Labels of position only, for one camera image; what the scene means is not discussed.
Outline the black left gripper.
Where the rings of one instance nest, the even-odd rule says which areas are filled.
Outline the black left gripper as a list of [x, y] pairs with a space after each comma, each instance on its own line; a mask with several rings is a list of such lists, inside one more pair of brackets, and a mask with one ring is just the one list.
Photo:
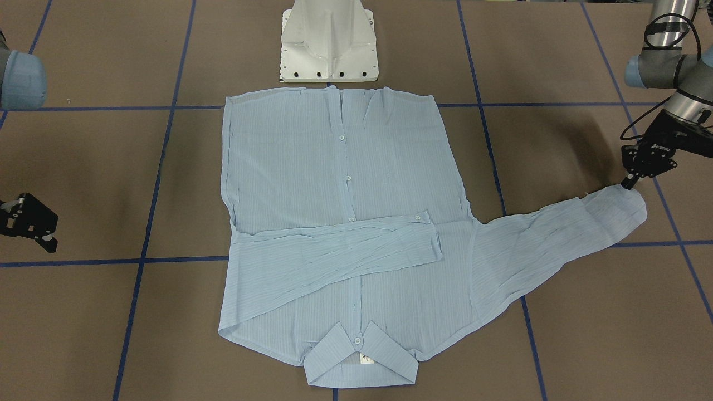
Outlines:
[[622, 188], [632, 190], [641, 178], [653, 178], [677, 167], [674, 155], [678, 150], [711, 158], [711, 130], [661, 111], [636, 144], [621, 148], [622, 165], [627, 171]]

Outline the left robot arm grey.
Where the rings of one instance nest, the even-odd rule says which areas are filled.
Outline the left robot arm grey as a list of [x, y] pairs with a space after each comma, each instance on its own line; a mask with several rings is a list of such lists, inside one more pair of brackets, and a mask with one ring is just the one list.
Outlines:
[[627, 63], [627, 86], [673, 91], [653, 107], [656, 116], [644, 132], [621, 133], [631, 142], [621, 148], [627, 190], [675, 168], [678, 150], [712, 156], [711, 49], [702, 49], [695, 27], [698, 7], [698, 1], [655, 1], [642, 49]]

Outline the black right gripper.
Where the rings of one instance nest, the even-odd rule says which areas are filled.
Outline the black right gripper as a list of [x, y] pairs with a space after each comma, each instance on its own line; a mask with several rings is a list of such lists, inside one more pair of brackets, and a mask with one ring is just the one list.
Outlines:
[[58, 216], [30, 193], [1, 205], [1, 233], [8, 237], [37, 239], [47, 253], [56, 253]]

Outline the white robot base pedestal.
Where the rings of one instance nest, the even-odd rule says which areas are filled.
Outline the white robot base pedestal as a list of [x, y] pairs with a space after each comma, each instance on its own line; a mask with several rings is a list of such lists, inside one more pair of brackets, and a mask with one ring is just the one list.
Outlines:
[[296, 1], [282, 13], [282, 83], [379, 78], [376, 28], [361, 1]]

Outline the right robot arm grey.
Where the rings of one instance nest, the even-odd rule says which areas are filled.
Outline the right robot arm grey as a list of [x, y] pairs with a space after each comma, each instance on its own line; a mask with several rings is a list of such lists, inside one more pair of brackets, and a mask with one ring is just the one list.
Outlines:
[[[12, 49], [1, 35], [2, 107], [35, 110], [47, 92], [46, 71], [40, 58]], [[33, 239], [47, 253], [56, 253], [58, 216], [31, 193], [2, 202], [1, 233], [10, 238]]]

